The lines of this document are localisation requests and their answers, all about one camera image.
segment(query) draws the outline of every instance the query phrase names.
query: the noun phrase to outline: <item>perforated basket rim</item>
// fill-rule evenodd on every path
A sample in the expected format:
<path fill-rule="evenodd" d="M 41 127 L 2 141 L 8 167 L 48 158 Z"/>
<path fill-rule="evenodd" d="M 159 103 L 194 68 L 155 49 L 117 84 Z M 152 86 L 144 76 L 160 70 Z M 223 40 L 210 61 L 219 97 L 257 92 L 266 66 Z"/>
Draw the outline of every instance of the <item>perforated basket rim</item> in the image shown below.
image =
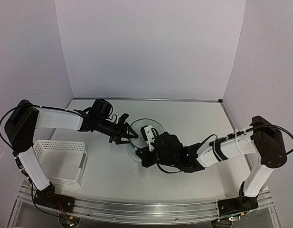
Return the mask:
<path fill-rule="evenodd" d="M 68 143 L 68 144 L 81 144 L 82 145 L 82 150 L 81 151 L 69 151 L 69 152 L 74 152 L 74 153 L 81 153 L 81 154 L 86 154 L 87 155 L 87 151 L 86 151 L 86 143 L 85 142 L 77 142 L 77 141 L 61 141 L 61 140 L 37 140 L 34 145 L 33 145 L 33 148 L 36 149 L 36 147 L 39 145 L 40 148 L 41 148 L 41 153 L 40 153 L 40 156 L 38 157 L 38 160 L 40 160 L 42 158 L 42 155 L 43 153 L 48 150 L 48 151 L 51 151 L 50 149 L 46 149 L 44 148 L 42 142 L 47 142 L 47 143 Z M 76 173 L 76 177 L 75 179 L 65 179 L 65 178 L 59 178 L 59 177 L 50 177 L 48 176 L 48 178 L 55 182 L 55 181 L 59 181 L 59 182 L 71 182 L 73 184 L 75 184 L 76 186 L 80 186 L 81 184 L 81 181 L 82 179 L 79 180 L 79 177 L 80 177 L 80 174 L 81 172 L 83 172 L 83 170 L 85 169 L 85 165 L 86 165 L 86 159 L 87 157 L 85 157 L 85 160 L 84 160 L 84 164 L 82 166 L 82 168 L 79 168 L 78 169 L 78 172 Z M 67 183 L 56 183 L 56 184 L 60 184 L 60 185 L 67 185 L 67 186 L 73 186 L 73 184 L 67 184 Z"/>

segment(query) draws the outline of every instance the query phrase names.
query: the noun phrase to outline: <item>white plastic basket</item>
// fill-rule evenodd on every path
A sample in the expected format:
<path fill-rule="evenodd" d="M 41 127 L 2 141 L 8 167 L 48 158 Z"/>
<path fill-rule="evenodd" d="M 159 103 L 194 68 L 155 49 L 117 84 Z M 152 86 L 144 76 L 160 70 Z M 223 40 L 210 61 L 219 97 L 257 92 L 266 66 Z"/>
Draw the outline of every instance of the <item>white plastic basket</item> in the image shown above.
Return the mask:
<path fill-rule="evenodd" d="M 80 187 L 87 160 L 85 142 L 37 140 L 33 147 L 53 184 Z"/>

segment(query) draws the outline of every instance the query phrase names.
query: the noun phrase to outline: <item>white wall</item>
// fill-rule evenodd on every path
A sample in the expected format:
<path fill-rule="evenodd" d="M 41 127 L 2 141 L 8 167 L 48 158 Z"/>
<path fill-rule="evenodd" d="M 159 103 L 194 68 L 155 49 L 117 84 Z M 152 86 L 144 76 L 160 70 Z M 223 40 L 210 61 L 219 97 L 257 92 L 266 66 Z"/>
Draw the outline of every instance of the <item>white wall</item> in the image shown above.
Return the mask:
<path fill-rule="evenodd" d="M 238 128 L 262 115 L 293 133 L 293 1 L 247 1 L 224 103 Z M 282 227 L 293 228 L 293 153 L 268 185 Z"/>
<path fill-rule="evenodd" d="M 66 107 L 72 97 L 55 1 L 0 0 L 0 118 L 21 99 Z M 35 138 L 51 134 L 38 131 Z M 0 228 L 8 222 L 22 181 L 10 149 L 0 140 Z"/>
<path fill-rule="evenodd" d="M 245 0 L 56 0 L 75 97 L 223 97 Z"/>

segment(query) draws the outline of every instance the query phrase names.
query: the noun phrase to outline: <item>robotic arm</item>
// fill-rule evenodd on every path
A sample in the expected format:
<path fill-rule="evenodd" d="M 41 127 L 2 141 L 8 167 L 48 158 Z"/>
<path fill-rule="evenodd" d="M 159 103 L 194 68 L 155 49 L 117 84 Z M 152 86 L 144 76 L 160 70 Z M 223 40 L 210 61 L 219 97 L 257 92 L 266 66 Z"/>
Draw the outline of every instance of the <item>robotic arm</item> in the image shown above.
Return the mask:
<path fill-rule="evenodd" d="M 145 126 L 141 128 L 141 133 L 148 146 L 137 150 L 136 155 L 141 158 L 143 167 L 157 164 L 161 170 L 160 165 L 166 165 L 183 172 L 196 172 L 236 156 L 259 153 L 260 159 L 242 183 L 239 196 L 218 201 L 219 216 L 224 218 L 256 209 L 257 196 L 262 186 L 271 173 L 287 161 L 279 129 L 273 128 L 274 125 L 260 116 L 252 118 L 251 126 L 248 130 L 243 129 L 207 142 L 215 136 L 211 135 L 202 143 L 191 146 L 183 146 L 175 135 L 167 132 L 158 135 L 152 126 Z"/>
<path fill-rule="evenodd" d="M 5 132 L 13 149 L 16 164 L 20 171 L 32 182 L 36 188 L 34 202 L 36 204 L 70 212 L 73 208 L 72 197 L 55 194 L 55 187 L 36 157 L 33 149 L 33 136 L 38 128 L 61 128 L 73 131 L 98 131 L 110 137 L 109 142 L 116 144 L 128 143 L 130 138 L 138 138 L 125 120 L 128 114 L 123 114 L 115 121 L 108 118 L 113 112 L 112 105 L 104 99 L 96 99 L 92 107 L 76 112 L 60 108 L 41 107 L 22 100 L 15 108 L 5 124 Z"/>

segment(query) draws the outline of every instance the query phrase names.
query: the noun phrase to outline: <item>white table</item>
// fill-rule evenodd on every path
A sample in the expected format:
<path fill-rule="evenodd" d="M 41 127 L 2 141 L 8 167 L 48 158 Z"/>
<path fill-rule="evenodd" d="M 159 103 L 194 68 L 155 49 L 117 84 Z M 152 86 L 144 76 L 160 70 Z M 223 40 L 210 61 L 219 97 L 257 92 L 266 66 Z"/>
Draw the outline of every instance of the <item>white table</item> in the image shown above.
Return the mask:
<path fill-rule="evenodd" d="M 85 109 L 94 100 L 73 100 L 68 109 Z M 220 103 L 109 100 L 114 114 L 128 113 L 131 124 L 151 118 L 178 136 L 183 145 L 203 141 L 210 134 L 231 133 L 232 127 Z M 83 141 L 87 163 L 81 187 L 58 187 L 57 193 L 109 201 L 175 202 L 236 197 L 250 170 L 244 156 L 215 164 L 196 173 L 165 174 L 157 166 L 144 168 L 132 160 L 126 145 L 108 142 L 98 132 L 57 129 L 52 140 Z"/>

